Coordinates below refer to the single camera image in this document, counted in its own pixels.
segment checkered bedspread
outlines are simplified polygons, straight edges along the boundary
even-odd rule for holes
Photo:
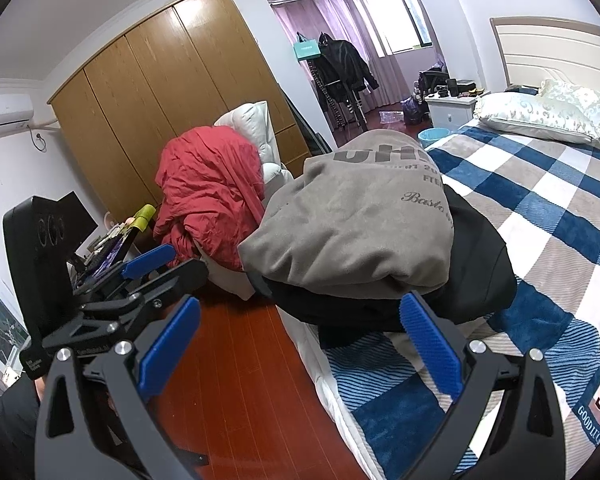
[[[461,330],[496,352],[544,352],[562,410],[569,479],[600,443],[600,149],[468,128],[429,155],[444,182],[498,229],[518,277],[510,308]],[[450,398],[404,334],[371,333],[325,354],[385,477],[399,478]],[[492,395],[458,470],[480,456],[501,398]]]

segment metal screw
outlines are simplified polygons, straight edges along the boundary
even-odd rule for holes
[[[58,350],[56,357],[59,361],[66,361],[69,357],[71,357],[71,349],[70,348],[61,348]]]
[[[542,355],[541,350],[539,350],[538,348],[532,348],[531,350],[529,350],[529,357],[531,357],[534,361],[542,361],[542,358],[544,356]]]
[[[487,345],[479,339],[474,339],[469,343],[469,350],[474,354],[484,354],[487,351]]]
[[[118,355],[127,355],[132,351],[133,347],[131,341],[118,341],[113,349]]]

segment gray hoodie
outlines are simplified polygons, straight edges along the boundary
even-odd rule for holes
[[[308,158],[238,246],[244,270],[341,298],[400,298],[448,279],[453,221],[416,140],[371,130]]]

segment nightstand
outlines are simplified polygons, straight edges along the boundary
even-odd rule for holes
[[[448,128],[455,131],[474,118],[477,97],[439,97],[438,94],[425,97],[429,104],[431,122],[435,128]]]

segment blue trash can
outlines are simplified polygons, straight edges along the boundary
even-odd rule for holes
[[[422,144],[422,147],[426,148],[437,140],[444,139],[449,135],[451,135],[451,131],[447,128],[428,128],[418,134],[418,140]]]

